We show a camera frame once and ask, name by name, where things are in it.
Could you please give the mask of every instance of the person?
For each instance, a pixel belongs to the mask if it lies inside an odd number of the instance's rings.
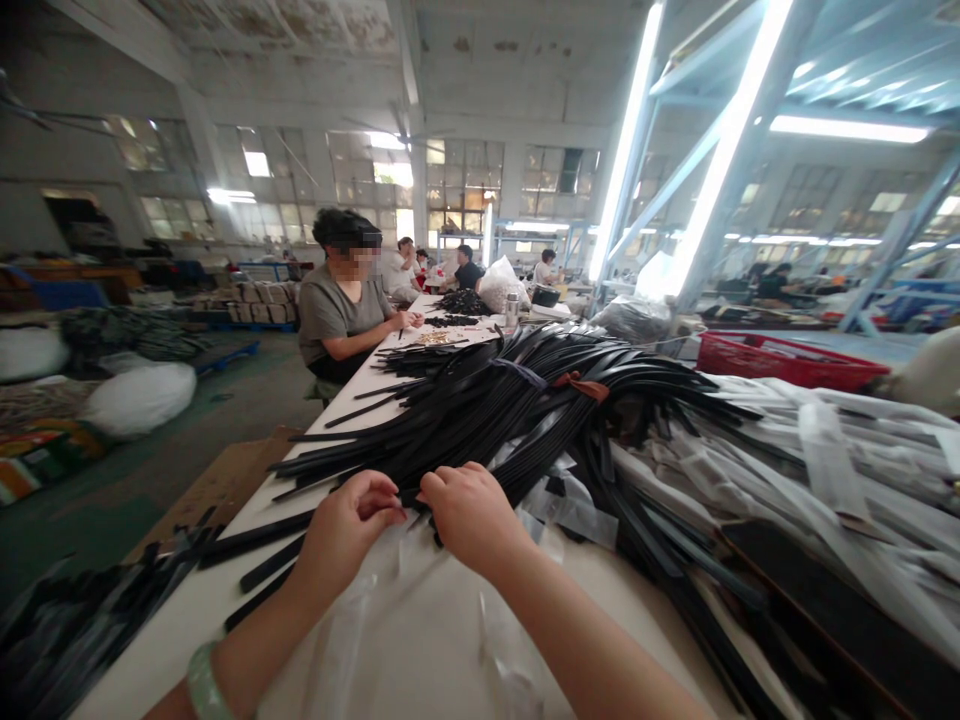
[[[789,309],[793,305],[789,302],[789,293],[796,292],[799,286],[787,285],[787,277],[793,265],[790,263],[780,263],[773,269],[773,272],[760,278],[760,285],[757,287],[757,300],[761,307],[771,309]]]
[[[404,237],[397,243],[397,252],[391,250],[381,256],[383,289],[398,302],[412,303],[420,296],[415,250],[413,239]]]
[[[426,282],[427,273],[430,270],[430,256],[427,255],[427,251],[423,248],[417,249],[417,270],[416,270],[416,281],[417,285],[420,286],[420,289],[423,289],[423,283]]]
[[[460,283],[461,290],[477,290],[477,281],[483,277],[483,270],[473,262],[472,247],[469,245],[461,245],[457,248],[457,265],[460,266],[459,269],[454,273],[452,278],[444,281],[443,287],[447,288],[453,285],[454,282],[458,282]]]
[[[537,283],[537,285],[553,285],[560,280],[561,273],[551,272],[552,268],[550,267],[553,265],[556,257],[556,251],[550,248],[540,253],[540,262],[533,268],[533,281]]]
[[[439,467],[423,476],[420,490],[418,499],[430,506],[444,547],[500,593],[577,717],[707,717],[531,540],[482,465]],[[219,644],[201,646],[190,661],[189,679],[167,693],[145,720],[195,718],[197,706],[205,717],[253,717],[270,683],[356,577],[373,543],[406,519],[397,492],[386,475],[364,470],[328,495],[314,513],[286,582]]]
[[[345,384],[374,348],[395,330],[423,325],[423,315],[395,312],[370,270],[380,230],[352,210],[324,208],[313,239],[327,262],[300,285],[300,354],[319,378]]]

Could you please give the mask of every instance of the fluorescent light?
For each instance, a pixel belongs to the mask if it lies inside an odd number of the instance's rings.
[[[647,80],[653,66],[653,51],[657,47],[657,38],[660,36],[661,20],[663,20],[663,3],[656,2],[650,6],[647,21],[643,25],[643,39],[640,41],[637,65],[633,70],[633,83],[630,86],[630,95],[627,98],[627,109],[623,114],[623,123],[620,126],[617,153],[613,157],[613,171],[610,173],[610,184],[607,187],[607,195],[603,200],[600,232],[597,234],[597,243],[593,248],[593,256],[590,258],[587,277],[594,282],[600,279],[603,261],[606,259],[607,248],[610,247],[611,236],[614,233],[613,216],[617,212],[620,192],[623,190],[623,183],[627,177],[630,148],[633,145],[637,123],[640,121],[644,96],[647,94]]]
[[[770,124],[770,129],[773,132],[799,133],[801,135],[911,144],[920,142],[931,132],[930,128],[924,127],[881,125],[879,123],[851,122],[849,120],[825,120],[823,118],[804,118],[795,115],[778,115]]]
[[[493,251],[493,203],[487,205],[484,211],[483,219],[483,252],[482,261],[484,267],[490,267],[490,253]]]
[[[506,229],[514,232],[557,232],[566,230],[570,226],[567,223],[538,223],[538,222],[511,222],[507,223]]]
[[[764,13],[757,39],[750,50],[750,57],[747,58],[747,65],[740,79],[740,86],[724,113],[719,133],[720,141],[713,151],[710,167],[707,168],[703,186],[700,188],[699,202],[690,215],[686,237],[677,246],[670,274],[664,279],[664,294],[676,295],[683,288],[792,7],[793,0],[772,0]]]
[[[798,65],[797,69],[793,71],[794,80],[797,78],[802,78],[808,72],[813,70],[814,65],[816,65],[816,63],[803,63],[802,65]]]
[[[391,133],[371,132],[367,133],[370,138],[370,145],[383,148],[384,150],[406,150],[407,146],[400,142],[397,135]]]
[[[270,164],[266,153],[243,151],[243,159],[247,161],[247,172],[251,177],[270,177]]]

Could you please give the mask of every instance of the red basket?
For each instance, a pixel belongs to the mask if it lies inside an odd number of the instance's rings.
[[[711,375],[778,377],[800,387],[857,392],[886,365],[766,335],[706,332],[700,336],[697,370]]]

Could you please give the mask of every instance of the white plastic bag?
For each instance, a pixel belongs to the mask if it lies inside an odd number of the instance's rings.
[[[69,359],[70,348],[55,330],[0,330],[0,382],[56,375]]]
[[[513,272],[513,266],[506,255],[487,268],[487,272],[480,279],[479,288],[480,299],[494,313],[507,311],[507,295],[512,292],[517,293],[521,309],[530,307],[527,289]]]
[[[117,375],[87,399],[81,418],[115,440],[145,435],[182,413],[197,374],[184,363],[160,363]]]

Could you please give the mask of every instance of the human hand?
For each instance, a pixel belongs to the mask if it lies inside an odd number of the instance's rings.
[[[347,589],[376,539],[406,520],[397,492],[386,475],[364,470],[324,498],[284,583],[297,603],[322,614]]]
[[[413,324],[413,313],[406,310],[398,310],[388,322],[394,330],[403,330]]]
[[[420,480],[417,499],[433,511],[444,546],[491,582],[491,576],[520,550],[536,549],[500,483],[479,463],[427,473]]]

